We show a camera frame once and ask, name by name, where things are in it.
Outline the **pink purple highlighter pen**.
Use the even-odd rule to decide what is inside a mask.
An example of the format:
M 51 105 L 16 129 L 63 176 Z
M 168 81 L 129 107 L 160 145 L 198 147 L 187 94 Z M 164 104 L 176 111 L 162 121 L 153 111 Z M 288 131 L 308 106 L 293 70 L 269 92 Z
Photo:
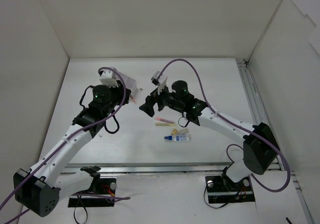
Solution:
M 163 118 L 160 118 L 160 117 L 156 117 L 156 118 L 155 118 L 155 120 L 156 120 L 156 121 L 163 122 L 163 123 L 175 124 L 175 122 L 174 122 L 174 121 L 167 120 L 167 119 L 163 119 Z

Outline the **orange marker pen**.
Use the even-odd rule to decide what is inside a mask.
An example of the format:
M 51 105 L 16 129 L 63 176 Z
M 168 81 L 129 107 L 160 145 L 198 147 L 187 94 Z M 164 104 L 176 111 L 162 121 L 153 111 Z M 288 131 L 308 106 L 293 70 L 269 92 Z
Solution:
M 137 103 L 136 99 L 135 99 L 132 95 L 130 95 L 130 100 L 131 100 L 134 104 Z

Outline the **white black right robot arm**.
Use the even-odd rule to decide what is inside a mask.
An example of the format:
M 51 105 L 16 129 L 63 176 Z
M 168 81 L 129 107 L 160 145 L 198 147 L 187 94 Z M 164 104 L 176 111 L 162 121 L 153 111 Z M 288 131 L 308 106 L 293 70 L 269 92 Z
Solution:
M 168 107 L 177 111 L 187 120 L 200 127 L 214 130 L 243 148 L 243 156 L 223 170 L 222 186 L 232 190 L 251 174 L 263 175 L 277 156 L 278 148 L 270 127 L 261 122 L 248 124 L 239 120 L 228 120 L 227 116 L 212 111 L 208 104 L 196 98 L 188 90 L 187 83 L 179 80 L 172 89 L 164 86 L 161 91 L 153 90 L 139 107 L 148 116 L 154 116 L 154 105 L 161 111 Z

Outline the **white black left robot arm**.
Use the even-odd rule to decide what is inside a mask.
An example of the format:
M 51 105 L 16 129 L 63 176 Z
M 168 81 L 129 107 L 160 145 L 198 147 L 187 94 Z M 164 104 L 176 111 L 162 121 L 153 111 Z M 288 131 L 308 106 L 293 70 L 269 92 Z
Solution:
M 131 91 L 124 88 L 97 85 L 92 89 L 92 101 L 72 121 L 66 134 L 41 161 L 29 170 L 19 169 L 13 176 L 16 201 L 40 217 L 50 214 L 59 201 L 81 192 L 93 194 L 99 190 L 99 167 L 82 167 L 65 179 L 59 175 L 73 157 L 105 126 L 106 118 L 116 106 L 129 102 Z

